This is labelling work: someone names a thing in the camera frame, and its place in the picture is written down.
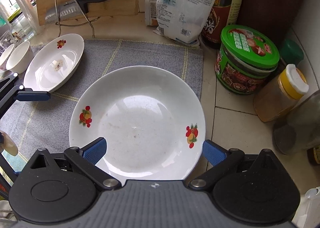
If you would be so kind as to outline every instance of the kitchen knife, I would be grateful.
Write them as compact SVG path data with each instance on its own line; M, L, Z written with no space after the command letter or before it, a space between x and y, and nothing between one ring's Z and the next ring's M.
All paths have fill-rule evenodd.
M88 3L100 3L106 0L77 0L80 8L86 14L88 13ZM60 13L60 20L65 20L68 18L73 18L75 16L81 15L81 9L74 0L65 2L57 6L58 12ZM58 21L56 14L56 8L50 8L45 15L45 24L51 24Z

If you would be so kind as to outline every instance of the food can label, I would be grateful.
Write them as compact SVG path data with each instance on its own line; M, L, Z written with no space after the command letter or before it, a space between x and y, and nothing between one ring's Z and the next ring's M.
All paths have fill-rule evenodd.
M221 31L226 25L235 24L242 0L215 0L202 35L214 43L221 43Z
M215 72L218 79L230 90L240 94L251 94L263 83L265 77L253 76L236 67L221 49L217 54Z

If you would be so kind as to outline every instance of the gray tablecloth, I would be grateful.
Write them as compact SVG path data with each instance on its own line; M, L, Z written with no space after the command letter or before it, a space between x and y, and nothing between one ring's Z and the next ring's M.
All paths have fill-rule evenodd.
M36 54L43 47L37 45L32 49ZM51 153L68 148L69 123L78 99L106 73L130 65L151 65L168 70L182 78L200 98L201 49L143 41L85 40L78 69L67 83L52 93L49 101L16 101L0 120L0 129L7 132L19 148L16 157L3 153L13 168L21 170L38 148L45 147Z

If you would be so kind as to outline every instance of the metal screw head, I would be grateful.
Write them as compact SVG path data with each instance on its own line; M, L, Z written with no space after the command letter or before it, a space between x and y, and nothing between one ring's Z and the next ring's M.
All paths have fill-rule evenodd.
M119 181L114 178L109 178L103 181L102 183L106 187L113 187L113 186L116 186L119 183Z
M206 182L203 179L194 179L190 182L193 187L204 187Z

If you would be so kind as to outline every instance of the fruit pattern decoration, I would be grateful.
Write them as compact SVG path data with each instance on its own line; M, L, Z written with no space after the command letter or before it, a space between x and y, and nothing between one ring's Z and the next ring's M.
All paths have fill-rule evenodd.
M92 122L91 119L91 111L90 111L90 106L86 106L85 110L82 110L82 113L80 114L80 120L79 120L79 124L82 124L82 126L86 126L89 128L90 127L90 123Z
M66 41L66 40L63 40L63 39L62 39L62 40L59 40L59 41L57 42L57 47L58 47L58 49L59 49L59 48L62 48L66 42L67 42L67 41Z
M197 141L197 136L198 136L197 124L195 126L193 126L193 124L191 124L191 126L188 126L186 137L187 137L187 142L189 144L189 148L191 149L193 148L194 143Z

